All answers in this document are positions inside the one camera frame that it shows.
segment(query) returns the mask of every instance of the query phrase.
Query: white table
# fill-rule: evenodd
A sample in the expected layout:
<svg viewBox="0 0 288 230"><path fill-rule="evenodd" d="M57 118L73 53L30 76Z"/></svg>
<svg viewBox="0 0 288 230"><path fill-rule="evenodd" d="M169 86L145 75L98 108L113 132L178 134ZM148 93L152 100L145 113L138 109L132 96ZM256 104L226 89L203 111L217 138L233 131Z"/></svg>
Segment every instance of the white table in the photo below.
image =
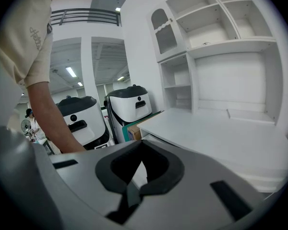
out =
<svg viewBox="0 0 288 230"><path fill-rule="evenodd" d="M276 126L230 119L227 111L172 108L138 125L156 136L205 154L260 192L277 191L288 176L288 140Z"/></svg>
<svg viewBox="0 0 288 230"><path fill-rule="evenodd" d="M47 138L37 140L37 143L44 146L48 155L55 154L54 151L52 150L52 147L49 145Z"/></svg>

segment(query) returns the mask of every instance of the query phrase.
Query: black handle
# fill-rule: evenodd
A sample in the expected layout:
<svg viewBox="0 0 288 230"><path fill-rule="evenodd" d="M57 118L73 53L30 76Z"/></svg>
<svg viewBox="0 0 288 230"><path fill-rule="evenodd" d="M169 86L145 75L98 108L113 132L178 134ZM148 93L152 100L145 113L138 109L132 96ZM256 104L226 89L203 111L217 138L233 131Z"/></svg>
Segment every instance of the black handle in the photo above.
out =
<svg viewBox="0 0 288 230"><path fill-rule="evenodd" d="M87 124L84 120L80 120L78 122L75 122L75 123L68 125L68 128L72 133L76 132L80 129L86 128L86 127L87 127Z"/></svg>
<svg viewBox="0 0 288 230"><path fill-rule="evenodd" d="M140 108L140 107L145 106L145 105L146 105L146 102L145 102L145 101L137 102L137 103L135 104L135 109Z"/></svg>

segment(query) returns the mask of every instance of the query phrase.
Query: ceiling light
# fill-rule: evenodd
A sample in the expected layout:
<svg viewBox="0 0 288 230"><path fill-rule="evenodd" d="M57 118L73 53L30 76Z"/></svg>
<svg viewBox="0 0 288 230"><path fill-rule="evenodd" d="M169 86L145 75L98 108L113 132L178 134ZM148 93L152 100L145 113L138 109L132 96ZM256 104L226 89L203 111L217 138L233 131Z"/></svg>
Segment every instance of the ceiling light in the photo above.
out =
<svg viewBox="0 0 288 230"><path fill-rule="evenodd" d="M66 70L69 72L69 74L71 74L71 76L72 76L73 78L76 77L76 74L74 73L74 71L72 70L71 67L67 67Z"/></svg>

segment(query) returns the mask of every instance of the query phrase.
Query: person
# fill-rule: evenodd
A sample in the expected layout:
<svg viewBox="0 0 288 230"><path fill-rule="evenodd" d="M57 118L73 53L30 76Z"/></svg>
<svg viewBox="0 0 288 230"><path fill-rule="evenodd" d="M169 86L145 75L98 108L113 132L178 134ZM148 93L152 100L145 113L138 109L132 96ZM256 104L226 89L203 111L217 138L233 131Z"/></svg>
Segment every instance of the person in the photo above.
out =
<svg viewBox="0 0 288 230"><path fill-rule="evenodd" d="M0 64L16 83L24 80L34 116L52 142L63 153L85 151L67 127L48 87L51 1L16 1L0 25Z"/></svg>
<svg viewBox="0 0 288 230"><path fill-rule="evenodd" d="M31 129L34 132L34 136L36 138L36 140L42 140L46 138L45 133L43 132L43 130L40 128L40 126L38 125L38 122L36 121L33 111L31 108L28 108L26 110L26 115L25 118L29 117L30 118L30 123L31 123Z"/></svg>

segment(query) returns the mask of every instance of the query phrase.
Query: railing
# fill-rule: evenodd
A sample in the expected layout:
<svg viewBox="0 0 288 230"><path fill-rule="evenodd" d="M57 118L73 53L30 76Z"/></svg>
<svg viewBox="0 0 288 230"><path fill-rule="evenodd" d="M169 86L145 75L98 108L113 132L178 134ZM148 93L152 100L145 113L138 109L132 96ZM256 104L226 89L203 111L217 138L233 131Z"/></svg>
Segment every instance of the railing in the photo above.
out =
<svg viewBox="0 0 288 230"><path fill-rule="evenodd" d="M51 25L70 22L110 23L120 26L120 13L99 9L66 9L52 12Z"/></svg>

